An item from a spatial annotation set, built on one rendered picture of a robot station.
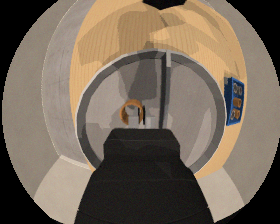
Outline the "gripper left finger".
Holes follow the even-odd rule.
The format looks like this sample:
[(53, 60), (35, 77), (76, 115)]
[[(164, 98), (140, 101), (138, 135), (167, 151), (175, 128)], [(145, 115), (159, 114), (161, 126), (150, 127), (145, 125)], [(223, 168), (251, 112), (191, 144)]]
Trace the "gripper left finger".
[(133, 115), (128, 117), (129, 128), (139, 129), (139, 120), (140, 120), (140, 108), (135, 106)]

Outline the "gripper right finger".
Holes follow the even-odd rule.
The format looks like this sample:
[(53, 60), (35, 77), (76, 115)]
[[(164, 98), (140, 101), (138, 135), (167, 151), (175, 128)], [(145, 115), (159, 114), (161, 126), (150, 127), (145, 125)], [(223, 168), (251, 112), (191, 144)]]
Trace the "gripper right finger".
[(143, 125), (145, 129), (155, 129), (156, 117), (150, 114), (148, 106), (143, 106)]

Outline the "blue rectangular crate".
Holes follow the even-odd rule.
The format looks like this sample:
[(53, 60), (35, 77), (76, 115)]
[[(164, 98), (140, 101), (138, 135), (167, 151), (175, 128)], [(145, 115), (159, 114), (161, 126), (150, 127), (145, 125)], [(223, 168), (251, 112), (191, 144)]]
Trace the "blue rectangular crate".
[[(234, 80), (234, 82), (233, 82)], [(242, 94), (241, 96), (238, 94), (235, 94), (233, 92), (233, 83), (237, 82), (237, 86), (241, 86), (242, 88)], [(239, 85), (240, 84), (240, 85)], [(233, 99), (234, 98), (239, 98), (241, 99), (241, 107), (236, 107), (233, 105)], [(241, 117), (242, 117), (242, 112), (243, 112), (243, 105), (244, 105), (244, 83), (241, 81), (231, 77), (224, 77), (224, 98), (225, 98), (225, 103), (226, 103), (226, 111), (227, 111), (227, 119), (226, 119), (226, 126), (230, 126), (233, 124), (237, 124), (241, 122)], [(238, 119), (234, 117), (234, 119), (230, 119), (231, 116), (231, 110), (237, 109), (240, 111), (240, 116)]]

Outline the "bronze bushing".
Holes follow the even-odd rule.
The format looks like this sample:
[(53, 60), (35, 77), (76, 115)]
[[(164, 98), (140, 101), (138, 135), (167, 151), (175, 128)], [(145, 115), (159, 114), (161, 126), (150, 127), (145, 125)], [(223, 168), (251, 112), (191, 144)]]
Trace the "bronze bushing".
[[(128, 114), (126, 113), (125, 111), (125, 107), (127, 105), (135, 105), (137, 106), (138, 108), (140, 108), (141, 112), (140, 112), (140, 122), (142, 121), (143, 119), (143, 106), (142, 104), (138, 101), (138, 100), (135, 100), (135, 99), (131, 99), (131, 100), (128, 100), (126, 102), (126, 104), (124, 104), (120, 110), (120, 118), (121, 120), (123, 121), (123, 123), (127, 124), (128, 125)], [(139, 122), (139, 123), (140, 123)]]
[(234, 98), (233, 99), (233, 105), (236, 106), (236, 107), (240, 107), (241, 106), (241, 99)]
[(239, 116), (240, 116), (240, 111), (239, 110), (236, 110), (236, 109), (233, 109), (235, 111), (235, 118), (238, 119)]

